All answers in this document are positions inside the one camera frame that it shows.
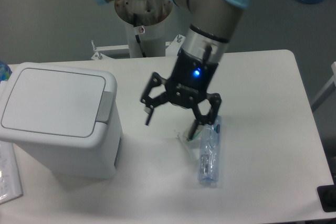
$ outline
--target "metal clamp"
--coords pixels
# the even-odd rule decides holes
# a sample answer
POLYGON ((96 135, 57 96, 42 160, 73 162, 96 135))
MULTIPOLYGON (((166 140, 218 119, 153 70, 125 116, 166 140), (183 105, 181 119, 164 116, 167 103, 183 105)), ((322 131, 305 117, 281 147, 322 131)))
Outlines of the metal clamp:
POLYGON ((95 46, 95 42, 92 40, 92 48, 93 48, 93 52, 96 54, 96 57, 98 57, 99 60, 101 60, 103 58, 103 56, 100 54, 100 51, 96 48, 95 46))

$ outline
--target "white table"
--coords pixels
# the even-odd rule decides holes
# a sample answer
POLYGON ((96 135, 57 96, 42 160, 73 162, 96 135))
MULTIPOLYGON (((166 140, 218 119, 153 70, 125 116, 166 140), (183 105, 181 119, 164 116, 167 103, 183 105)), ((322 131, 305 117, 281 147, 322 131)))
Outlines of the white table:
POLYGON ((316 188, 333 182, 291 52, 222 59, 209 88, 223 99, 217 188, 198 184, 197 163, 176 139, 191 124, 191 111, 166 104, 144 125, 142 90, 152 71, 168 77, 174 63, 175 57, 57 63, 115 75, 124 131, 117 175, 95 180, 53 174, 16 147, 24 196, 0 206, 1 223, 233 224, 336 217, 319 202, 316 188))

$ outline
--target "robotic arm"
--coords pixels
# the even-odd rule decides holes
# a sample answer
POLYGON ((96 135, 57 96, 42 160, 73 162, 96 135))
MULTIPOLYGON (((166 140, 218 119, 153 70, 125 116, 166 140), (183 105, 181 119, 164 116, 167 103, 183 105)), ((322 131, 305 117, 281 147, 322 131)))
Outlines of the robotic arm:
POLYGON ((145 104, 145 111, 148 113, 146 125, 149 124, 154 109, 167 102, 192 109, 195 115, 189 132, 189 138, 192 138, 199 125, 213 124, 217 117, 221 96, 218 93, 207 93, 207 88, 249 0, 171 2, 189 10, 194 20, 180 48, 171 76, 164 79, 154 72, 140 101, 145 104), (151 90, 160 85, 165 86, 165 92, 157 97, 150 97, 151 90), (208 100, 211 105, 206 115, 202 115, 198 108, 198 104, 204 100, 208 100))

